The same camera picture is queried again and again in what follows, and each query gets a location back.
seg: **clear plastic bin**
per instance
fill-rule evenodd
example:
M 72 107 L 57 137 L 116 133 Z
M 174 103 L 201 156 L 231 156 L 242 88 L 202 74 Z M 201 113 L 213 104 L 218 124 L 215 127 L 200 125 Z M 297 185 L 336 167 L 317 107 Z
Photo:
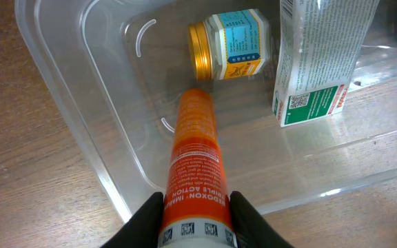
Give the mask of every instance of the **clear plastic bin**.
M 262 214 L 397 177 L 397 1 L 380 2 L 345 110 L 286 128 L 272 113 L 273 72 L 198 83 L 187 46 L 189 23 L 248 8 L 272 20 L 278 1 L 15 4 L 52 96 L 124 221 L 164 190 L 178 99 L 191 87 L 212 93 L 229 190 Z

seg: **small glass jar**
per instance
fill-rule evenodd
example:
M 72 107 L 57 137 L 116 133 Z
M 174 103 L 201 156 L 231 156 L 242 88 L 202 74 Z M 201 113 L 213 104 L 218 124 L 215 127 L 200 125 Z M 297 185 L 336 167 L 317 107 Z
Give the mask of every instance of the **small glass jar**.
M 213 14 L 189 26 L 197 80 L 254 75 L 270 60 L 269 21 L 257 9 Z

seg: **wooden floor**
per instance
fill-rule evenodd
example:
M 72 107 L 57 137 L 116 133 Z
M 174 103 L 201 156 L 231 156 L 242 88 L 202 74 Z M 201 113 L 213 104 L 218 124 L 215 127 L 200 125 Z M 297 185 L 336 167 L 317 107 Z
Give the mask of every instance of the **wooden floor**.
M 122 225 L 0 1 L 0 247 L 98 247 Z M 397 247 L 397 179 L 266 216 L 296 247 Z

